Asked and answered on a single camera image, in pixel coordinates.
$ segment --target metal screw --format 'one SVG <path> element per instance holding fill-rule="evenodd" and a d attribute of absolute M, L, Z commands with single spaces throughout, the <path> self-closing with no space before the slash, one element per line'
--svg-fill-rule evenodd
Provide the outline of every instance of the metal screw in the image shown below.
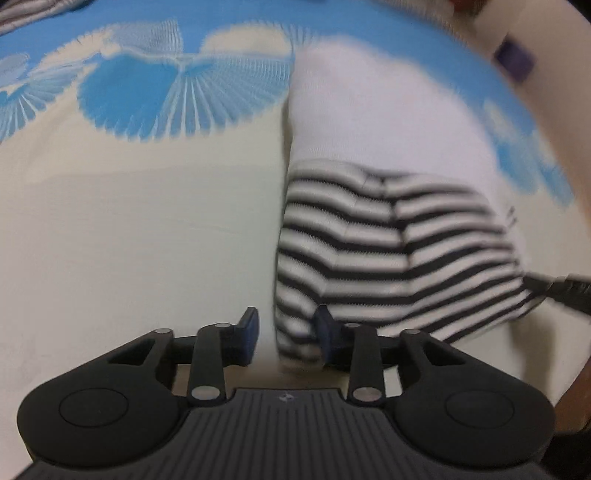
<path fill-rule="evenodd" d="M 220 391 L 211 385 L 201 385 L 191 390 L 191 396 L 197 400 L 215 400 L 220 396 Z"/>
<path fill-rule="evenodd" d="M 382 398 L 382 393 L 374 387 L 359 387 L 353 392 L 353 397 L 364 403 L 370 403 Z"/>

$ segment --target striped garment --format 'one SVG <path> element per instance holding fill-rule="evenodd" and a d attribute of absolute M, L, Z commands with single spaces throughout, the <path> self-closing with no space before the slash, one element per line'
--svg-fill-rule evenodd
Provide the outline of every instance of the striped garment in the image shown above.
<path fill-rule="evenodd" d="M 319 361 L 318 305 L 380 335 L 417 328 L 454 342 L 535 307 L 521 275 L 503 222 L 467 187 L 333 160 L 290 165 L 275 290 L 286 360 Z"/>

